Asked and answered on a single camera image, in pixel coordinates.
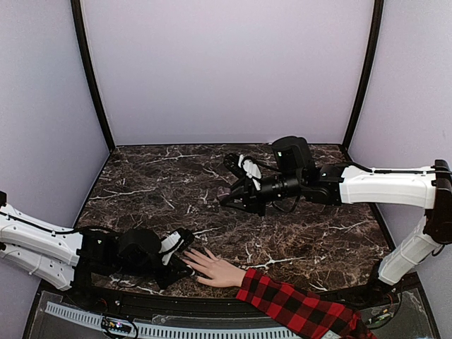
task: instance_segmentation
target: black metal frame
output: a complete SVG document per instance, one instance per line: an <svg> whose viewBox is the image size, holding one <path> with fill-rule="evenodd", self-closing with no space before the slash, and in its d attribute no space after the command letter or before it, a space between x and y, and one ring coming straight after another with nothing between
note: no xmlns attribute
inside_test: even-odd
<svg viewBox="0 0 452 339"><path fill-rule="evenodd" d="M372 23L370 26L369 41L367 43L366 56L364 58L364 65L362 67L361 78L359 80L358 91L356 93L355 103L353 104L352 114L348 122L347 131L342 142L342 146L348 150L352 143L353 135L358 124L359 115L361 113L362 104L366 96L367 85L374 64L374 57L376 51L376 44L379 39L381 17L383 16L384 0L375 0L374 13L372 15Z"/></svg>
<svg viewBox="0 0 452 339"><path fill-rule="evenodd" d="M320 295L324 296L327 300L335 302L343 299L345 295L359 294L362 292L363 288L365 288L365 286L350 287L338 291L322 292ZM416 272L409 273L403 278L403 289L405 291L414 288L419 290L432 333L435 338L439 339L440 335L433 317L432 309L430 308L424 288ZM68 297L65 292L58 291L48 282L42 281L28 315L23 339L28 339L28 336L30 335L32 323L43 291L61 295L63 297L63 302L87 309L86 307L83 307L83 305L76 304L76 302ZM86 292L92 296L103 298L109 305L107 312L105 312L104 309L89 308L88 311L104 313L113 317L130 318L131 320L134 318L152 320L156 315L169 315L210 319L245 318L249 321L253 321L253 319L261 319L263 316L260 311L250 304L243 303L236 299L161 297L119 290L109 290L101 287L92 287Z"/></svg>
<svg viewBox="0 0 452 339"><path fill-rule="evenodd" d="M104 134L105 143L108 149L112 152L115 148L112 132L108 126L107 116L105 115L102 100L100 98L99 88L97 87L96 77L94 74L93 63L91 62L90 50L88 48L88 41L86 39L85 26L83 24L83 13L80 0L71 0L73 23L76 28L78 48L80 49L80 56L85 69L85 76L90 89L91 98L93 100L94 108L99 119L100 128Z"/></svg>
<svg viewBox="0 0 452 339"><path fill-rule="evenodd" d="M381 17L383 14L383 3L384 0L375 0L374 2L374 12L372 15L369 41L367 44L366 56L364 58L364 65L362 68L361 78L359 80L355 103L353 104L352 113L350 115L350 120L347 125L347 131L345 132L345 137L342 143L342 146L346 150L348 150L352 142L352 138L357 127L359 114L361 113L362 110L362 105L364 102L364 97L366 95L367 86L369 84L372 65L374 63L376 45L379 37ZM90 89L91 98L93 100L93 104L95 107L97 118L100 123L100 127L102 129L102 133L104 135L105 142L110 152L112 152L116 146L114 144L112 132L110 130L107 116L102 105L99 88L97 86L97 81L94 74L93 63L91 61L88 41L86 38L85 26L83 23L83 12L80 0L71 0L71 6L74 26L77 34L78 47L80 49L83 68L85 69L85 76L88 82L88 87Z"/></svg>

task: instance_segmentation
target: plaid shirt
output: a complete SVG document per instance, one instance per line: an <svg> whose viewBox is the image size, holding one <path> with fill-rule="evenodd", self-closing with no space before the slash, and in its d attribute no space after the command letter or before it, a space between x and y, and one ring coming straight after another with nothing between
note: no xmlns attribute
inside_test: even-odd
<svg viewBox="0 0 452 339"><path fill-rule="evenodd" d="M237 299L248 302L301 338L376 339L359 312L276 282L254 269L243 279Z"/></svg>

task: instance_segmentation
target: black frame edge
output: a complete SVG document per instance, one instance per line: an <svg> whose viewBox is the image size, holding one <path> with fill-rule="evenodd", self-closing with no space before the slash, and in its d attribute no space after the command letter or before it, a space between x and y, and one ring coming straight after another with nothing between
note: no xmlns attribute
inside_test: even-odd
<svg viewBox="0 0 452 339"><path fill-rule="evenodd" d="M88 41L86 39L85 25L83 23L83 13L80 0L71 0L73 24L76 29L78 48L85 69L85 76L90 89L91 98L93 100L94 108L97 118L99 119L100 128L104 135L105 143L110 152L115 149L112 132L108 126L107 116L105 115L104 107L100 99L99 88L97 87L96 78L94 75L93 63L91 62L90 50L88 48Z"/></svg>
<svg viewBox="0 0 452 339"><path fill-rule="evenodd" d="M356 93L355 103L353 104L352 114L348 122L347 131L345 132L342 145L348 150L352 143L353 135L358 124L359 115L361 114L362 104L366 96L367 86L374 64L376 45L379 39L381 18L383 16L384 0L375 0L374 12L372 14L372 22L370 26L369 41L367 43L366 56L362 67L361 78L359 80L358 90Z"/></svg>
<svg viewBox="0 0 452 339"><path fill-rule="evenodd" d="M80 217L82 216L82 212L85 209L86 204L90 200L91 193L94 191L94 188L96 187L97 182L99 181L99 178L102 175L102 173L104 172L104 168L105 168L105 166L107 166L107 163L108 163L108 161L110 160L111 157L112 157L112 151L110 151L109 155L107 156L107 159L104 162L104 165L102 166L102 168L100 169L99 173L97 174L97 177L96 177L95 181L93 182L93 185L91 186L90 191L88 192L88 195L86 196L86 199L83 202L82 207L80 208L80 211L78 212L77 219L76 219L76 221L73 224L73 228L77 227L78 221L80 220Z"/></svg>

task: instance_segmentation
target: dark marble surface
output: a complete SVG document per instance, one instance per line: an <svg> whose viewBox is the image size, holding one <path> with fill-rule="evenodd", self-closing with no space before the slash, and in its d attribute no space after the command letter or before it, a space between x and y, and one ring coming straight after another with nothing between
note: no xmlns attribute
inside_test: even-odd
<svg viewBox="0 0 452 339"><path fill-rule="evenodd" d="M317 165L342 162L337 146L311 146ZM242 268L313 292L365 284L374 262L389 252L367 204L322 206L300 201L289 215L268 208L260 218L223 208L218 187L235 181L222 165L227 153L251 155L273 165L269 145L174 145L117 148L105 166L77 227L101 225L125 231L151 227L163 237L178 227L196 235L192 247L208 247ZM269 172L262 169L263 175ZM109 288L176 297L234 297L237 289L213 289L183 279L165 291L142 278L96 276Z"/></svg>

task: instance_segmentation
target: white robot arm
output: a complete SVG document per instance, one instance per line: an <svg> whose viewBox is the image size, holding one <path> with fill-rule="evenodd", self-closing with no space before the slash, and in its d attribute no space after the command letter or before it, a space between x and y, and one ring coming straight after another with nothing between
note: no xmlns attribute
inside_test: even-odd
<svg viewBox="0 0 452 339"><path fill-rule="evenodd" d="M192 243L188 230L178 229L164 239L151 230L99 230L107 229L71 229L32 218L7 204L0 192L0 258L59 290L89 285L91 273L148 274L162 289L194 273L173 256Z"/></svg>
<svg viewBox="0 0 452 339"><path fill-rule="evenodd" d="M395 203L425 209L425 216L411 234L376 267L368 285L388 292L426 256L452 243L452 180L448 165L414 169L366 168L353 162L316 167L303 138L286 137L272 144L278 168L252 157L229 154L224 164L238 180L219 190L223 206L265 215L266 206L297 197L292 212L304 197L313 203L340 206L344 203ZM257 166L278 172L262 177Z"/></svg>

